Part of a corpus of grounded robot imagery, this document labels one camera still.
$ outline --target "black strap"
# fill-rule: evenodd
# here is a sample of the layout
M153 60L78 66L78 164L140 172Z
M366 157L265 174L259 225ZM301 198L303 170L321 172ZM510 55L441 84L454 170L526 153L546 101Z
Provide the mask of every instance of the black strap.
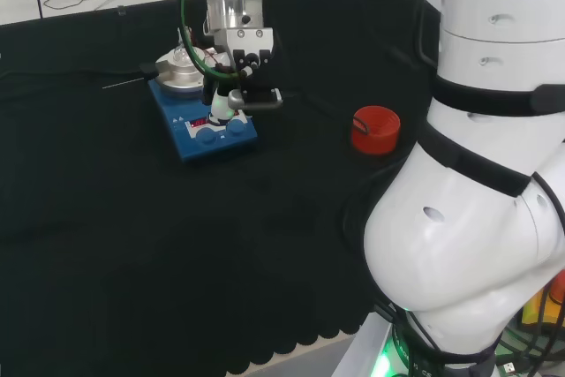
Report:
M565 85L544 84L533 92L503 92L432 79L433 97L450 108L496 117L539 117L565 111Z
M409 331L399 331L398 326L393 328L393 342L397 350L405 351L406 355L400 355L404 362L410 354L423 355L429 363L444 366L446 364L483 364L489 361L496 352L496 347L502 339L502 333L497 337L493 344L483 349L481 352L463 355L459 353L449 353L437 351L428 346L422 338L416 334L412 328Z
M512 196L520 196L531 181L530 176L506 168L458 145L426 122L418 143L437 162L486 187Z

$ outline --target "blue knob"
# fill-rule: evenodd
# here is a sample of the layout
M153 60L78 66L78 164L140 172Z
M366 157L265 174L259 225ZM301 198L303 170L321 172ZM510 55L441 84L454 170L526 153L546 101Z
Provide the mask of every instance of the blue knob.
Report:
M196 133L196 141L204 145L211 145L217 139L217 135L211 128L203 128Z
M232 119L226 128L230 134L238 136L245 131L245 124L238 119Z

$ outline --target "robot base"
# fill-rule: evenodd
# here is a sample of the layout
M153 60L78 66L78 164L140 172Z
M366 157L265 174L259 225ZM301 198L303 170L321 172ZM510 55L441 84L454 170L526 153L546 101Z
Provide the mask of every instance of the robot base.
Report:
M401 343L395 343L393 334L392 324L377 313L370 313L332 377L395 377L408 375L407 353L403 351ZM426 375L426 370L419 370L414 373L415 377L425 377ZM495 367L491 376L481 377L501 377L501 374L499 369Z

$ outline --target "green cable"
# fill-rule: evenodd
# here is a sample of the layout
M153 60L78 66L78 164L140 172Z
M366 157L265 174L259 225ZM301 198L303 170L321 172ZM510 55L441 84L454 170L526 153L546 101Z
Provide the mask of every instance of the green cable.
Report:
M183 1L180 5L180 12L181 12L181 20L183 22L183 28L182 31L185 30L186 28L186 24L185 24L185 1ZM190 35L188 35L188 37L186 37L186 40L188 41L186 44L188 46L186 46L192 53L194 59L196 60L196 63L200 66L200 68L202 68L206 73L214 76L216 79L220 79L223 81L233 81L234 79L239 79L239 74L237 73L231 73L231 74L224 74L222 72L218 72L212 68L210 68L208 65L206 65L206 62L204 62L202 59L200 59L200 57L198 56L198 54L196 53L196 51L194 50L194 47L191 43L191 38Z

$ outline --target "black cloth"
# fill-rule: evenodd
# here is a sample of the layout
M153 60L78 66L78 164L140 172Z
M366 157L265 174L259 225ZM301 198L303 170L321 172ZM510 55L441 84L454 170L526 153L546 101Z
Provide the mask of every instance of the black cloth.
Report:
M0 80L3 377L215 377L357 331L372 303L336 216L394 158L355 155L296 87L345 116L393 109L405 152L426 73L375 48L359 0L272 1L291 70L275 55L286 100L255 115L254 149L183 165L144 82ZM414 0L362 1L366 24L408 51ZM200 28L205 0L189 6ZM3 26L0 73L133 69L175 47L175 16L170 1ZM438 15L428 24L432 49Z

